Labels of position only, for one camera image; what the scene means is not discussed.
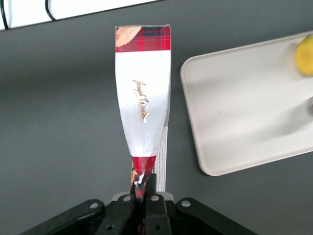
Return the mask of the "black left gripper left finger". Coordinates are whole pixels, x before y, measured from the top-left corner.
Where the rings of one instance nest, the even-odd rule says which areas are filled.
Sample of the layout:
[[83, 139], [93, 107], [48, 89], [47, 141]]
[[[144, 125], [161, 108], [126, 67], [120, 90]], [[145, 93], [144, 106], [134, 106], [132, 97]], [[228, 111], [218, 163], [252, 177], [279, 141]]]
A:
[[56, 215], [23, 235], [120, 235], [135, 208], [134, 188], [114, 195], [105, 205], [98, 199], [87, 200]]

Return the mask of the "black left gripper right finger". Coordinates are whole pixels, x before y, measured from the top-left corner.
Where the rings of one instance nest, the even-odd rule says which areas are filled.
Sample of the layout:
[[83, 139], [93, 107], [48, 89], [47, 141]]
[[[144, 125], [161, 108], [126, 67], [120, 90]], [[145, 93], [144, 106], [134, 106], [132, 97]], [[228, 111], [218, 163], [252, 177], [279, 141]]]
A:
[[145, 190], [146, 235], [254, 235], [255, 232], [193, 199], [176, 203], [173, 196], [157, 192], [152, 174]]

